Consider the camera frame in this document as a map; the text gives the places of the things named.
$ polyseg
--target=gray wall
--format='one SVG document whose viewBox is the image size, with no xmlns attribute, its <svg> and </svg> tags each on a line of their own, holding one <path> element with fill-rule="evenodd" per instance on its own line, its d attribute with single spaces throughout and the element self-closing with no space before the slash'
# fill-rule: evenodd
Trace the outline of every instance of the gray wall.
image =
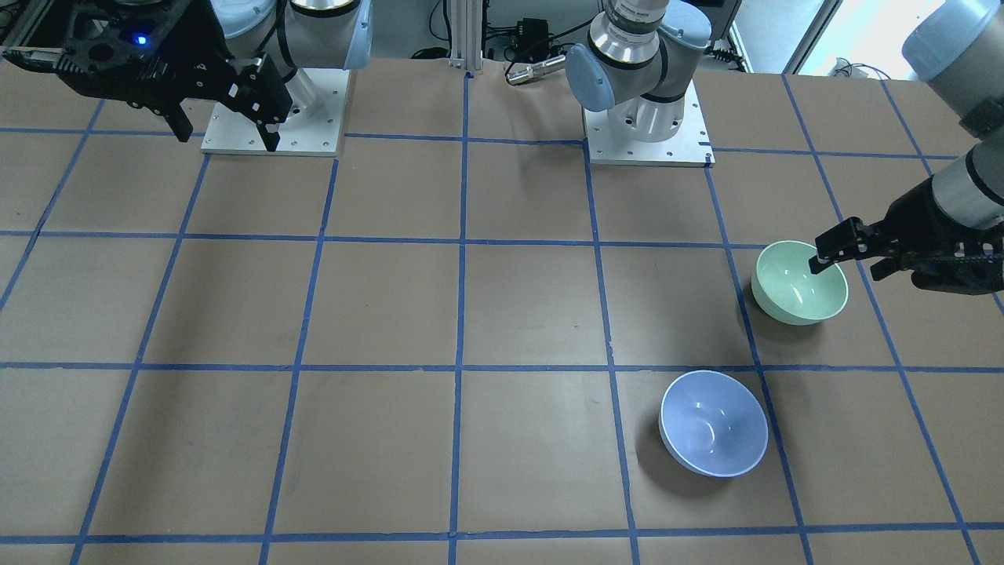
<svg viewBox="0 0 1004 565">
<path fill-rule="evenodd" d="M 425 47 L 445 47 L 446 42 L 429 33 L 429 12 L 434 4 L 436 0 L 372 0 L 373 56 L 407 58 Z M 556 33 L 595 15 L 597 5 L 597 0 L 492 0 L 488 20 L 495 26 L 509 26 L 524 17 L 542 18 L 547 20 L 551 33 Z M 441 8 L 437 8 L 433 17 L 433 28 L 446 36 Z M 561 40 L 584 38 L 583 29 Z M 502 58 L 501 52 L 496 58 Z"/>
</svg>

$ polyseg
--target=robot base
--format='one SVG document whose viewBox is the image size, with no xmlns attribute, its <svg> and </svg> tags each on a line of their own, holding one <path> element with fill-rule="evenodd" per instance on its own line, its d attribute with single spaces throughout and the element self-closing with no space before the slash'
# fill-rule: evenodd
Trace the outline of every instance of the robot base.
<svg viewBox="0 0 1004 565">
<path fill-rule="evenodd" d="M 286 155 L 337 157 L 345 124 L 349 71 L 303 68 L 313 81 L 316 100 L 301 113 L 290 113 L 279 125 L 279 147 L 265 151 L 254 123 L 217 103 L 202 139 L 203 153 L 226 155 Z"/>
<path fill-rule="evenodd" d="M 704 167 L 715 163 L 704 113 L 692 81 L 687 87 L 687 113 L 680 129 L 662 142 L 643 142 L 629 136 L 629 127 L 608 111 L 583 109 L 589 162 L 595 165 L 642 165 L 657 167 Z"/>
</svg>

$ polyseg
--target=bowl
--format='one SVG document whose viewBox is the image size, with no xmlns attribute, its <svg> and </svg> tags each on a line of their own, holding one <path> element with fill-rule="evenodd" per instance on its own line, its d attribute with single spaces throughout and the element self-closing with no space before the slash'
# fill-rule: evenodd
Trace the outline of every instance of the bowl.
<svg viewBox="0 0 1004 565">
<path fill-rule="evenodd" d="M 832 318 L 847 304 L 847 277 L 839 265 L 819 274 L 809 270 L 816 248 L 801 241 L 768 245 L 756 260 L 753 298 L 768 316 L 792 326 Z"/>
<path fill-rule="evenodd" d="M 767 417 L 742 383 L 715 371 L 681 375 L 659 411 L 663 444 L 680 465 L 708 477 L 748 473 L 767 451 Z"/>
</svg>

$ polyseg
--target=mint green plastic bowl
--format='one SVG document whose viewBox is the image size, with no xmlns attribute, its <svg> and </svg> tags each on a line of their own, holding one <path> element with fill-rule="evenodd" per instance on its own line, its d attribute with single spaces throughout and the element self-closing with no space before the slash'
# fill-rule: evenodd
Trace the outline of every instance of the mint green plastic bowl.
<svg viewBox="0 0 1004 565">
<path fill-rule="evenodd" d="M 792 326 L 832 318 L 847 304 L 847 277 L 839 265 L 819 274 L 809 270 L 816 248 L 801 241 L 778 241 L 760 252 L 753 272 L 753 298 L 768 316 Z"/>
</svg>

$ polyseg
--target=bowl rim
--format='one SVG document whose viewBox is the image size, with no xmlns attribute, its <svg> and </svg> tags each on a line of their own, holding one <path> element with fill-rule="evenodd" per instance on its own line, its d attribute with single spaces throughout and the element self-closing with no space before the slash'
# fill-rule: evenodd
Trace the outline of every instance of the bowl rim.
<svg viewBox="0 0 1004 565">
<path fill-rule="evenodd" d="M 677 448 L 675 444 L 673 444 L 673 440 L 670 437 L 670 433 L 666 430 L 666 422 L 663 419 L 663 412 L 664 412 L 664 409 L 666 408 L 666 399 L 669 398 L 670 391 L 672 391 L 673 387 L 677 383 L 679 383 L 684 377 L 692 377 L 693 375 L 697 375 L 697 374 L 701 374 L 701 373 L 711 373 L 711 374 L 714 374 L 714 375 L 722 376 L 722 377 L 725 377 L 727 380 L 732 381 L 733 383 L 739 385 L 739 388 L 741 388 L 743 390 L 743 392 L 745 392 L 745 394 L 747 394 L 749 396 L 749 398 L 753 401 L 753 403 L 756 404 L 756 406 L 758 408 L 760 408 L 761 419 L 759 419 L 757 421 L 762 425 L 764 433 L 765 433 L 764 434 L 764 441 L 763 441 L 763 448 L 761 448 L 760 455 L 757 456 L 757 458 L 753 461 L 753 463 L 750 464 L 749 467 L 743 469 L 742 471 L 739 471 L 739 472 L 736 472 L 736 473 L 713 473 L 711 471 L 708 471 L 706 469 L 701 468 L 700 466 L 694 465 L 694 463 L 691 462 L 686 456 L 684 456 L 683 453 L 680 451 L 680 449 Z M 694 370 L 694 371 L 689 371 L 689 372 L 684 373 L 684 374 L 680 375 L 679 377 L 673 379 L 673 382 L 670 383 L 669 387 L 667 387 L 666 392 L 663 393 L 663 400 L 659 404 L 659 431 L 660 431 L 660 434 L 662 436 L 664 436 L 664 438 L 666 439 L 666 441 L 669 442 L 670 446 L 672 447 L 672 453 L 670 455 L 674 456 L 675 458 L 679 458 L 680 463 L 683 464 L 684 467 L 690 469 L 691 471 L 695 471 L 697 473 L 700 473 L 701 475 L 705 475 L 705 476 L 708 476 L 708 477 L 717 477 L 717 478 L 720 478 L 720 479 L 729 479 L 729 478 L 732 478 L 732 477 L 739 477 L 740 475 L 745 475 L 745 474 L 749 473 L 750 471 L 752 471 L 753 468 L 755 468 L 756 466 L 760 465 L 760 462 L 763 461 L 763 457 L 767 453 L 767 447 L 770 444 L 770 429 L 767 426 L 767 414 L 766 414 L 766 412 L 764 412 L 763 406 L 760 405 L 760 401 L 757 400 L 757 397 L 750 391 L 750 389 L 746 388 L 746 385 L 744 385 L 743 383 L 741 383 L 738 380 L 736 380 L 735 377 L 726 375 L 725 373 L 720 373 L 718 371 L 712 371 L 710 369 L 697 369 L 697 370 Z"/>
<path fill-rule="evenodd" d="M 795 239 L 783 239 L 781 241 L 774 241 L 770 245 L 767 245 L 766 247 L 764 247 L 760 251 L 760 254 L 757 255 L 757 257 L 756 257 L 756 276 L 757 276 L 757 279 L 760 279 L 760 280 L 763 279 L 763 277 L 760 275 L 760 267 L 761 267 L 761 262 L 760 261 L 763 258 L 764 254 L 770 248 L 774 247 L 775 245 L 788 245 L 788 244 L 791 244 L 791 243 L 796 243 L 796 244 L 801 245 L 801 246 L 809 247 L 809 248 L 812 249 L 813 253 L 816 251 L 816 246 L 815 245 L 813 245 L 811 243 L 806 243 L 804 241 L 797 241 Z M 779 304 L 777 304 L 777 301 L 774 299 L 774 297 L 771 296 L 770 291 L 768 291 L 767 288 L 763 286 L 763 282 L 761 282 L 760 288 L 763 290 L 763 294 L 768 299 L 770 299 L 770 301 L 772 303 L 774 303 L 774 305 L 777 306 L 777 308 L 779 310 L 781 310 L 781 312 L 787 314 L 788 316 L 792 316 L 792 317 L 800 319 L 800 320 L 808 320 L 808 321 L 812 321 L 812 322 L 822 322 L 823 320 L 829 320 L 830 318 L 833 318 L 837 314 L 840 314 L 841 312 L 843 312 L 843 309 L 846 308 L 846 306 L 847 306 L 847 300 L 850 298 L 850 287 L 847 284 L 847 275 L 843 272 L 843 269 L 840 268 L 840 265 L 836 264 L 836 263 L 832 264 L 830 266 L 830 268 L 827 269 L 827 270 L 831 270 L 833 268 L 836 268 L 836 271 L 840 273 L 840 280 L 843 282 L 843 301 L 840 302 L 840 306 L 838 308 L 834 309 L 831 314 L 828 314 L 826 316 L 802 316 L 802 315 L 799 315 L 799 314 L 795 314 L 793 312 L 789 312 L 788 310 L 782 308 Z"/>
</svg>

